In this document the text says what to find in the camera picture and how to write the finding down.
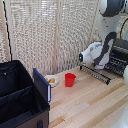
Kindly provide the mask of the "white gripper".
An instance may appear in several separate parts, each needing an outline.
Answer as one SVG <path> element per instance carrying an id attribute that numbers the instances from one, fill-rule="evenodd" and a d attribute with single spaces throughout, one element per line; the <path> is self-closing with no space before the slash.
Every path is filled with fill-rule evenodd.
<path id="1" fill-rule="evenodd" d="M 94 69 L 96 69 L 96 70 L 102 70 L 102 69 L 104 69 L 104 67 L 105 67 L 105 64 L 104 65 L 95 64 Z"/>

